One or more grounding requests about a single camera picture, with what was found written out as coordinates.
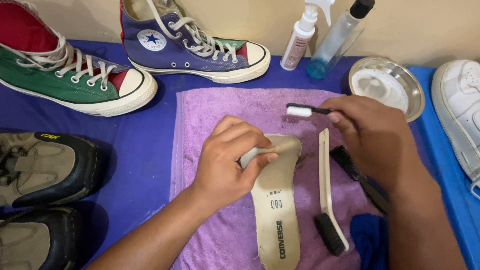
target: purple canvas sneaker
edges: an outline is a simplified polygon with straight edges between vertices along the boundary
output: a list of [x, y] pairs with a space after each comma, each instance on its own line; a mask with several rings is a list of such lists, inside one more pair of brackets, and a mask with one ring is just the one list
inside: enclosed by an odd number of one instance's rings
[[267, 48], [207, 35], [181, 15], [174, 0], [120, 0], [120, 12], [123, 45], [138, 69], [232, 84], [261, 76], [270, 64]]

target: hand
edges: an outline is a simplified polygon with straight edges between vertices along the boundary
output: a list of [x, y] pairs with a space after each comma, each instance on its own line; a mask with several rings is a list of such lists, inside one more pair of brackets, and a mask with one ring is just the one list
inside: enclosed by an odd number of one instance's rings
[[253, 147], [271, 148], [272, 142], [257, 127], [227, 115], [205, 140], [197, 175], [190, 188], [215, 212], [250, 192], [261, 170], [278, 158], [276, 153], [256, 156], [243, 170], [237, 160]]
[[387, 192], [423, 170], [403, 112], [362, 96], [330, 98], [320, 108], [340, 130], [356, 166]]

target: black bottle cap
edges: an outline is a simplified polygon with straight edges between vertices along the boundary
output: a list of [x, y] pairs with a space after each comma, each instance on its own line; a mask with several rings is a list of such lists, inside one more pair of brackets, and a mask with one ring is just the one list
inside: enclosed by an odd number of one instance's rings
[[357, 19], [363, 19], [368, 12], [373, 8], [375, 0], [355, 0], [350, 8], [350, 14]]

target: converse insole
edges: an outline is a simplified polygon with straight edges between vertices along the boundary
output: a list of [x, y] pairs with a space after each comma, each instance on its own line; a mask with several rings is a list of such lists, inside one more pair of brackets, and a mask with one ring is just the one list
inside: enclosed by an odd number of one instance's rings
[[[258, 254], [265, 270], [295, 270], [300, 260], [300, 234], [293, 199], [293, 172], [301, 152], [293, 136], [265, 135], [278, 159], [260, 173], [252, 189], [257, 226]], [[258, 154], [244, 155], [242, 167]]]

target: blue star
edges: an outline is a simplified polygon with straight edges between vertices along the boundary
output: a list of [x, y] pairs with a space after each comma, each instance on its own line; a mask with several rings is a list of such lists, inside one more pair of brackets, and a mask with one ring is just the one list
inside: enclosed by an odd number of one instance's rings
[[150, 36], [147, 36], [147, 35], [145, 36], [148, 38], [147, 42], [152, 41], [153, 43], [156, 44], [156, 41], [159, 40], [159, 38], [154, 37], [153, 34], [151, 34]]

